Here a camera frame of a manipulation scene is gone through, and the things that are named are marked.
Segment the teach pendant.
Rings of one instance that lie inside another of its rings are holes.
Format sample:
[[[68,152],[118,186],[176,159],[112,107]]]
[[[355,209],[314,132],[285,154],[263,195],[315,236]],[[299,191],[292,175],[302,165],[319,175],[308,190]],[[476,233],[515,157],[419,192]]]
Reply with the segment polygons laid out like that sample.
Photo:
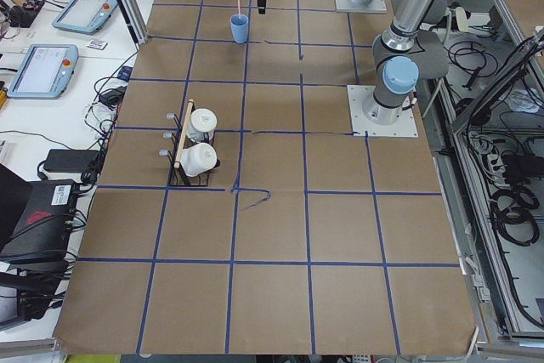
[[[32,44],[7,96],[11,99],[56,99],[66,89],[79,57],[74,44]]]
[[[111,17],[117,0],[71,0],[52,22],[62,31],[94,34]]]

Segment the teach pendant near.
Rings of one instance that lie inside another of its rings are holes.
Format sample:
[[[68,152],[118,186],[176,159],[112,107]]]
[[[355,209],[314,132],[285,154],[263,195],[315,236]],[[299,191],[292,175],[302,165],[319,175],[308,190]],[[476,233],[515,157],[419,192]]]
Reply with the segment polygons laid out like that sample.
[[[11,99],[56,99],[66,89],[79,57],[74,44],[32,44],[7,96]]]

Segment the white mug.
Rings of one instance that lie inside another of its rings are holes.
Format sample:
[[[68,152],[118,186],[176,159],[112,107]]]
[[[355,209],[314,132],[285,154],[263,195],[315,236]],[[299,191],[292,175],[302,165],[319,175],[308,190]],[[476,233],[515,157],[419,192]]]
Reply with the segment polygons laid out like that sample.
[[[217,153],[208,143],[198,143],[183,150],[181,166],[188,177],[210,171],[218,164]]]
[[[213,139],[218,119],[207,108],[198,108],[190,115],[190,124],[187,135],[195,142],[209,143]]]

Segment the black power adapter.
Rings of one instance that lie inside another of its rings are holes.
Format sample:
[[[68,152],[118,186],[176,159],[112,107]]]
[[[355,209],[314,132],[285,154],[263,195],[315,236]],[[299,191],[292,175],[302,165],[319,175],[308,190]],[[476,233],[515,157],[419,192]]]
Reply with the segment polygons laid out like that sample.
[[[40,179],[46,179],[48,173],[83,173],[97,164],[97,150],[58,150],[48,152],[46,159],[37,166]]]

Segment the teach pendant far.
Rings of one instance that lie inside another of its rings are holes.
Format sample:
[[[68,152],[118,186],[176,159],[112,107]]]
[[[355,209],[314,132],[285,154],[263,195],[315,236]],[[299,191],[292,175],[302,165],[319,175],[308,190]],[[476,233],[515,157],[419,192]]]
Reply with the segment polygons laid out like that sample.
[[[94,34],[111,17],[117,0],[71,0],[52,22],[62,31]]]

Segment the light blue plastic cup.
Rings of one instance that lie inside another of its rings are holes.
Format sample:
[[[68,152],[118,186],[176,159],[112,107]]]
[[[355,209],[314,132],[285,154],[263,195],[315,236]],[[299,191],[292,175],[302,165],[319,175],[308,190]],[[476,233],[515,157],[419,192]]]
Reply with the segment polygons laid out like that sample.
[[[233,14],[229,22],[233,40],[238,44],[245,43],[249,33],[248,17],[245,14]]]

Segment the white mug far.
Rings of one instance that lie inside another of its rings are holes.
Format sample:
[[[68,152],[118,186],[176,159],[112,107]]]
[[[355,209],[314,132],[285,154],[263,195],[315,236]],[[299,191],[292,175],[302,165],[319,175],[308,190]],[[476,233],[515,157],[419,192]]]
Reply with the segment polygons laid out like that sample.
[[[190,124],[187,135],[195,142],[209,143],[213,139],[218,119],[207,108],[198,108],[190,115]]]

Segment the white mug near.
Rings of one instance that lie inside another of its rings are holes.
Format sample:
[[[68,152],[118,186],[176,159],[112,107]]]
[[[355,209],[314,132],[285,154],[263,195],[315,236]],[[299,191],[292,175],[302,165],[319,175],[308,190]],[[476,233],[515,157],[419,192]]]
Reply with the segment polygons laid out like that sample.
[[[208,143],[198,143],[183,150],[181,166],[188,177],[210,171],[218,164],[217,153]]]

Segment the black computer box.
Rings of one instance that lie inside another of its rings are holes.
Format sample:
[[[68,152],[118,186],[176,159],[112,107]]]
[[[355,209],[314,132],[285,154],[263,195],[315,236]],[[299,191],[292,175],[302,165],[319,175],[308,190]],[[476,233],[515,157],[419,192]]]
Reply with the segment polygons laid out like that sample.
[[[60,261],[82,194],[73,179],[26,181],[1,166],[1,261],[34,264]]]

